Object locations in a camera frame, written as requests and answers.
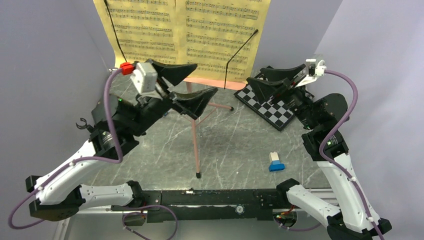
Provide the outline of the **pink music stand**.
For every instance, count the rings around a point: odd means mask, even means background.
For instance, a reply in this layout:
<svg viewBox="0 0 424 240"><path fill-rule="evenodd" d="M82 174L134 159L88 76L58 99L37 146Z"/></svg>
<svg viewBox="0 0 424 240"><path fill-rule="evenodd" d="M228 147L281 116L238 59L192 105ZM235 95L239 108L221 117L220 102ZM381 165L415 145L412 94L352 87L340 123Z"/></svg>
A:
<svg viewBox="0 0 424 240"><path fill-rule="evenodd" d="M122 74L122 69L119 67L117 69ZM161 86L164 90L168 90L169 92L175 92L170 90L170 86L173 86L171 83L169 83L166 79L159 79L157 78L156 84ZM186 89L187 93L194 92L192 89L192 84L190 82L186 83ZM215 109L227 109L229 111L233 111L234 107L229 105L222 105L217 103L211 103L209 101L208 106L214 107ZM195 176L196 178L200 179L202 177L201 169L200 169L200 155L199 155L199 147L198 147L198 138L197 138L197 126L203 121L202 117L199 117L198 119L192 119L188 116L189 121L191 123L191 134L192 134L192 144L193 144L193 152L194 152L194 161L195 161ZM133 129L134 135L143 135L146 133L147 129L153 125L158 119L160 119L163 116L138 116L136 114L133 117L134 121L138 121L137 126Z"/></svg>

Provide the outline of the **black microphone stand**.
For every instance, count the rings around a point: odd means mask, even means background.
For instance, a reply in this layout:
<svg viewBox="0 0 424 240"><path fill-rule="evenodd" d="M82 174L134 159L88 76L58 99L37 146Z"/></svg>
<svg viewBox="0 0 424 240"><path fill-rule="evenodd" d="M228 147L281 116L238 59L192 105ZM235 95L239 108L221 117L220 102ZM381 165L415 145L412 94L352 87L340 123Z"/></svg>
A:
<svg viewBox="0 0 424 240"><path fill-rule="evenodd" d="M81 124L78 124L77 122L75 123L75 126L79 129L79 130L87 130L89 133L93 133L94 132L94 127L91 126L90 124L88 124L87 120L83 117L81 117L79 119L79 121L81 122Z"/></svg>

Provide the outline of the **yellow sheet music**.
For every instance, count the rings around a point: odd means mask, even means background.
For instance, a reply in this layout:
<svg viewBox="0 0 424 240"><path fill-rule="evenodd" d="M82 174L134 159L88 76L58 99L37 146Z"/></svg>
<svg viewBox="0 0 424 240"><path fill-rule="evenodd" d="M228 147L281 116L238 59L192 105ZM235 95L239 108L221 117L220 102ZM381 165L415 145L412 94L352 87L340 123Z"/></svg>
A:
<svg viewBox="0 0 424 240"><path fill-rule="evenodd" d="M178 0L182 63L191 78L242 83L250 77L269 0Z"/></svg>
<svg viewBox="0 0 424 240"><path fill-rule="evenodd" d="M173 0L95 0L114 52L114 66L147 59L176 64L179 57Z"/></svg>

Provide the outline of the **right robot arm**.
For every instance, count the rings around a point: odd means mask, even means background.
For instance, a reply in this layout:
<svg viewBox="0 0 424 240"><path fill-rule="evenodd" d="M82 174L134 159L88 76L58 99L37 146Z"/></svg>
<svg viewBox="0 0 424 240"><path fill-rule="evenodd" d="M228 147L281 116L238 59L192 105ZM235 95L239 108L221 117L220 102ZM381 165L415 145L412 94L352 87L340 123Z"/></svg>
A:
<svg viewBox="0 0 424 240"><path fill-rule="evenodd" d="M306 129L302 135L303 145L324 173L337 200L337 205L332 205L309 192L298 181L289 179L277 186L277 204L282 208L294 205L303 209L326 228L333 240L383 239L392 225L388 219L379 216L364 194L347 142L339 131L358 101L354 82L342 73L318 65L262 68L260 73L261 77L247 79L258 101L282 102L301 122ZM339 93L313 100L306 85L323 75L345 80L353 93L351 103Z"/></svg>

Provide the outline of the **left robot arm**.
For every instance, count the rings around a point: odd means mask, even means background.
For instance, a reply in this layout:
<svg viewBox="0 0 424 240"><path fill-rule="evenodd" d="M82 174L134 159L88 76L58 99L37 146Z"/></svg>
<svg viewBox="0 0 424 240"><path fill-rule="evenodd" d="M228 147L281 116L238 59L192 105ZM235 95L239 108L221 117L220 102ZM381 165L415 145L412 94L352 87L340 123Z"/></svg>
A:
<svg viewBox="0 0 424 240"><path fill-rule="evenodd" d="M93 207L146 206L147 195L137 181L90 186L83 179L106 164L120 164L139 144L137 137L169 110L198 119L218 89L169 90L169 85L177 86L196 68L195 63L164 64L152 59L122 63L107 79L103 97L91 112L94 124L79 126L89 131L89 139L55 170L26 179L27 190L35 193L29 204L31 217L57 222Z"/></svg>

